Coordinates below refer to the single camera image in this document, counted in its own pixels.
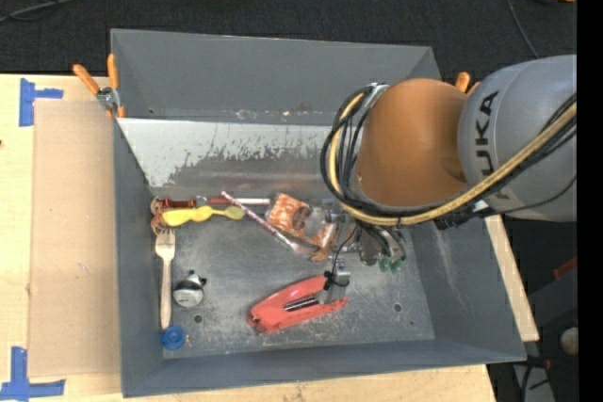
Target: blue bottle cap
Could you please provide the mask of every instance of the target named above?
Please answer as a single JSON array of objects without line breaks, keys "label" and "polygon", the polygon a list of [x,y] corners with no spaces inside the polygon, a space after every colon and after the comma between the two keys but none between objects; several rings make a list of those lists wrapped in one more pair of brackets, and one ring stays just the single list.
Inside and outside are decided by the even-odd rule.
[{"label": "blue bottle cap", "polygon": [[185,343],[187,337],[180,325],[168,327],[161,335],[161,344],[168,350],[177,350]]}]

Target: scratched surface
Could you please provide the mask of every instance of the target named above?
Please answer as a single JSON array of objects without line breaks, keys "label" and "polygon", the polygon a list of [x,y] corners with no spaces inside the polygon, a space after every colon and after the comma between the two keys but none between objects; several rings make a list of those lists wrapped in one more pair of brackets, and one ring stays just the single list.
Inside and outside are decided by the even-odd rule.
[{"label": "scratched surface", "polygon": [[325,126],[119,119],[157,196],[329,195],[320,176]]},{"label": "scratched surface", "polygon": [[295,281],[322,274],[331,262],[307,261],[250,219],[212,217],[183,225],[176,232],[172,281],[184,279],[192,269],[207,283],[197,307],[172,304],[172,323],[185,329],[188,340],[176,352],[165,350],[164,356],[432,339],[413,246],[406,248],[408,260],[395,274],[363,265],[357,253],[344,254],[351,272],[348,304],[338,312],[266,335],[247,323],[249,309]]}]

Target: black floor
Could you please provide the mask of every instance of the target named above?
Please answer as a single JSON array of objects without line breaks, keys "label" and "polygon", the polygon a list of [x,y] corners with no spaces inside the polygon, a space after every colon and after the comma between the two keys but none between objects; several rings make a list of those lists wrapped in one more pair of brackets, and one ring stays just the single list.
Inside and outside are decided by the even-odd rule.
[{"label": "black floor", "polygon": [[[548,0],[0,0],[0,72],[71,73],[82,63],[105,75],[110,30],[124,27],[428,45],[444,80],[461,71],[480,80],[537,56],[575,54],[577,20],[578,2]],[[528,295],[577,254],[576,223],[506,226]]]}]

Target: blue tape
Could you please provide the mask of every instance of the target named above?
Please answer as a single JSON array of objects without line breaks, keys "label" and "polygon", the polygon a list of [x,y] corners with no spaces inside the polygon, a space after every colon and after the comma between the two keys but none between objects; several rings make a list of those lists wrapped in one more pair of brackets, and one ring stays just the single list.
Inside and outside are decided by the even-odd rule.
[{"label": "blue tape", "polygon": [[36,85],[21,78],[21,100],[19,103],[19,125],[32,126],[34,123],[34,101],[38,98],[62,99],[61,89],[46,88],[36,90]]},{"label": "blue tape", "polygon": [[48,383],[29,383],[27,378],[27,350],[14,346],[10,350],[10,382],[3,382],[0,400],[28,402],[30,397],[63,395],[65,379]]}]

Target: wooden table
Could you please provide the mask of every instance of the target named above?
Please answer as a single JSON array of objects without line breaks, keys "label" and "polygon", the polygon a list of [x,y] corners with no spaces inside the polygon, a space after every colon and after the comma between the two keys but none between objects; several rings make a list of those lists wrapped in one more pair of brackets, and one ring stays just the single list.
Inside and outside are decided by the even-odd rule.
[{"label": "wooden table", "polygon": [[[61,100],[38,99],[34,106],[55,103],[60,112],[66,103],[88,103],[89,109],[103,108],[74,76],[0,74],[3,96],[0,97],[0,381],[10,375],[10,348],[28,348],[32,333],[30,323],[30,281],[35,275],[30,263],[32,249],[32,199],[35,163],[43,163],[34,154],[36,124],[19,127],[20,80],[25,77],[34,82],[37,89],[60,88]],[[97,78],[100,86],[108,86],[108,80]],[[105,180],[106,189],[112,192],[112,183]],[[538,339],[538,330],[531,315],[519,271],[514,262],[502,220],[487,219],[495,253],[501,266],[503,280],[510,293],[513,312],[525,342]],[[43,382],[66,378],[65,394],[61,400],[114,401],[122,400],[119,371],[101,373],[53,374],[51,377],[34,377],[31,382]],[[462,366],[443,369],[426,369],[386,375],[355,378],[328,379],[311,382],[277,384],[229,390],[217,390],[196,394],[179,394],[177,397],[142,397],[154,401],[237,401],[237,402],[293,402],[293,401],[495,401],[495,395],[484,365]]]}]

